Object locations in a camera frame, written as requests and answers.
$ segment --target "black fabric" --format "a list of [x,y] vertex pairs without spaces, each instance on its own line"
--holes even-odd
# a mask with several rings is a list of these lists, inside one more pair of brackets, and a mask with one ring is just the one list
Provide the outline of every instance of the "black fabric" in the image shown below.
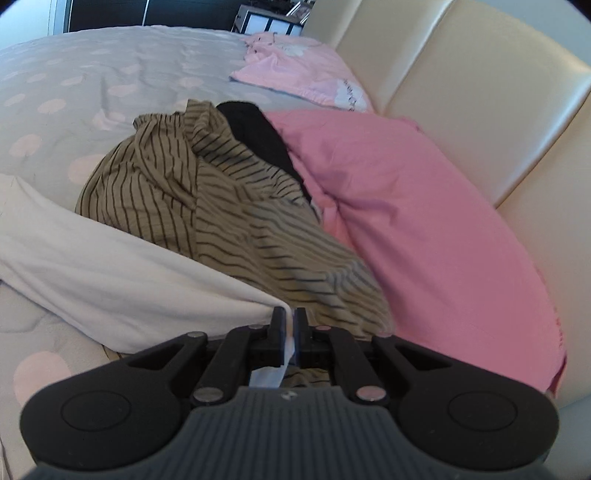
[[257,157],[279,167],[300,184],[304,197],[311,201],[304,180],[295,170],[281,135],[254,103],[224,102],[217,109],[226,117],[232,135],[244,143]]

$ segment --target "pink pillow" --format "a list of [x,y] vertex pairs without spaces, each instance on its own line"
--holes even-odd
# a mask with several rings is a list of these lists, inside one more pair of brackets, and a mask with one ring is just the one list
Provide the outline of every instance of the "pink pillow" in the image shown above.
[[324,228],[374,272],[398,335],[541,391],[556,384],[560,324],[527,251],[415,123],[268,116],[328,213]]
[[373,112],[369,96],[345,62],[312,38],[257,33],[246,40],[246,66],[230,77],[287,92],[319,105]]

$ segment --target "wrinkled fabric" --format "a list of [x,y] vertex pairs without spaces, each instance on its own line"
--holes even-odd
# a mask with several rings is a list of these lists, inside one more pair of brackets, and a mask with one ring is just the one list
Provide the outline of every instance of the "wrinkled fabric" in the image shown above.
[[527,251],[417,124],[339,111],[268,117],[305,166],[325,230],[374,272],[397,335],[541,391],[556,384],[560,321]]

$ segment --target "dark wall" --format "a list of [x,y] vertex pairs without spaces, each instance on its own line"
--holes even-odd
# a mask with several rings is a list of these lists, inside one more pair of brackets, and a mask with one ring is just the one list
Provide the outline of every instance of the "dark wall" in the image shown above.
[[141,25],[146,0],[72,0],[70,31]]
[[246,0],[150,0],[145,24],[230,30],[238,8],[246,3]]

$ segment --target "gray rubber grip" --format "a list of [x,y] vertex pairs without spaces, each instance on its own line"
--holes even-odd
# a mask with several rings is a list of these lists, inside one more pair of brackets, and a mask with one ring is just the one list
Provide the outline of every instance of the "gray rubber grip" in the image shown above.
[[174,440],[135,465],[106,472],[40,465],[27,480],[553,480],[542,461],[469,472],[414,447],[386,409],[350,402],[339,387],[242,387],[192,411]]

